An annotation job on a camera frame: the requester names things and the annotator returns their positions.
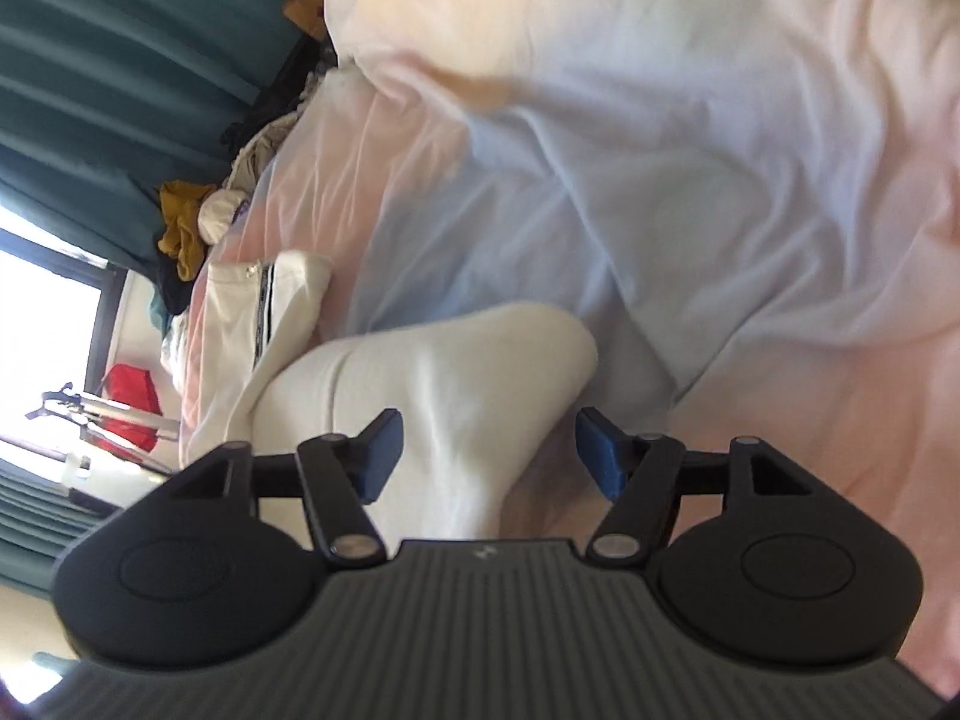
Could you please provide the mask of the dark clothes pile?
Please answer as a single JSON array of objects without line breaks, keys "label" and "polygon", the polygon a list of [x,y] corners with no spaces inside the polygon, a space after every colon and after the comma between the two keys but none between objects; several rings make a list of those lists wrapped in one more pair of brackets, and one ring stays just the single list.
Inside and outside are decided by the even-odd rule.
[{"label": "dark clothes pile", "polygon": [[[335,67],[336,61],[331,39],[318,43],[312,37],[300,37],[283,60],[274,81],[262,88],[251,109],[239,121],[231,122],[220,135],[220,143],[229,158],[237,160],[241,148],[249,145],[263,127],[278,121],[282,115],[295,112],[306,101],[309,83],[320,80]],[[155,294],[149,305],[149,315],[151,323],[164,330],[172,317],[180,316],[189,307],[194,280],[182,281],[174,273],[172,260],[163,255],[153,281]]]}]

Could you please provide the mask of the mustard yellow garment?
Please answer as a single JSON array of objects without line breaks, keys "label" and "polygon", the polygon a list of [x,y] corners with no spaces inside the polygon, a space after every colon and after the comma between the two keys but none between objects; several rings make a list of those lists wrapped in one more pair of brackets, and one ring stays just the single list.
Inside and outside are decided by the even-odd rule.
[{"label": "mustard yellow garment", "polygon": [[199,213],[213,190],[212,184],[185,181],[165,182],[158,190],[164,231],[156,247],[174,262],[178,278],[184,283],[197,278],[205,260],[206,243],[200,235]]}]

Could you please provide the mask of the pastel pink blue duvet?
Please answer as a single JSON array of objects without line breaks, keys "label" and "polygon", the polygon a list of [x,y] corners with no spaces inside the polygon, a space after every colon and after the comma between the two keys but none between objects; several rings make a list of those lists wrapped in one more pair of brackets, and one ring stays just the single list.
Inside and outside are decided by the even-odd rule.
[{"label": "pastel pink blue duvet", "polygon": [[[924,572],[958,688],[958,0],[324,0],[338,64],[212,265],[322,255],[322,341],[558,307],[568,408],[758,434]],[[584,538],[568,411],[500,536]]]}]

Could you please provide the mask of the silver black tripod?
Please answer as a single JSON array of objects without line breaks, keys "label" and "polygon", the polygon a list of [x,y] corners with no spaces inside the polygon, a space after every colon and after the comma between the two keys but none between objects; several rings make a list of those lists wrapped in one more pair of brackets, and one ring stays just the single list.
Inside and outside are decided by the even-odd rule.
[{"label": "silver black tripod", "polygon": [[67,382],[59,390],[47,390],[41,403],[26,413],[29,421],[55,418],[80,429],[88,444],[135,465],[160,466],[155,452],[161,445],[178,447],[176,418],[168,418],[161,408],[160,395],[153,380],[103,385],[99,394],[85,392]]}]

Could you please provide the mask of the cream white sweatpants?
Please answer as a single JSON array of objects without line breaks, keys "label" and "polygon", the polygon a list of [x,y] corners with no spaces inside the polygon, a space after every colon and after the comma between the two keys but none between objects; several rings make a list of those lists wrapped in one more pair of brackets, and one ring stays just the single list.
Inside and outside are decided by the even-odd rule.
[{"label": "cream white sweatpants", "polygon": [[500,536],[511,489],[596,372],[594,338],[558,307],[515,302],[322,341],[331,271],[304,252],[208,267],[182,458],[230,440],[286,454],[395,408],[404,450],[370,509],[387,546]]}]

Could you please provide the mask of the teal green curtain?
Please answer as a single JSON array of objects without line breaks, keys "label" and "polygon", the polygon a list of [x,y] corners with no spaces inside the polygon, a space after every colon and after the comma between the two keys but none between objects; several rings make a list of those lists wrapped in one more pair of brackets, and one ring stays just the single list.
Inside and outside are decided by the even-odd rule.
[{"label": "teal green curtain", "polygon": [[220,135],[304,32],[285,0],[2,0],[2,203],[153,283],[160,185],[214,184]]}]

